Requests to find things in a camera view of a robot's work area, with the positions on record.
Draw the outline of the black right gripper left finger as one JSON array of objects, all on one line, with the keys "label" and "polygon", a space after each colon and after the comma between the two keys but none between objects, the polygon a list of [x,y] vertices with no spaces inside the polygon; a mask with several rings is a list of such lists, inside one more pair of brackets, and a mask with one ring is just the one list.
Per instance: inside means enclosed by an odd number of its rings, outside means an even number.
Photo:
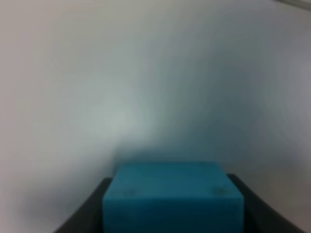
[{"label": "black right gripper left finger", "polygon": [[112,178],[105,178],[56,233],[103,233],[102,199]]}]

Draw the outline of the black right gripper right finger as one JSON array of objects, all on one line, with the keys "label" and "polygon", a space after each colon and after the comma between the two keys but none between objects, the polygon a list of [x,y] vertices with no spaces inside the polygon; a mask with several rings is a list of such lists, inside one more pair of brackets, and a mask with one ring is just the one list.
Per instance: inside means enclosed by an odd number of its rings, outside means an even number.
[{"label": "black right gripper right finger", "polygon": [[238,176],[227,175],[244,196],[245,233],[302,233],[281,214],[265,203]]}]

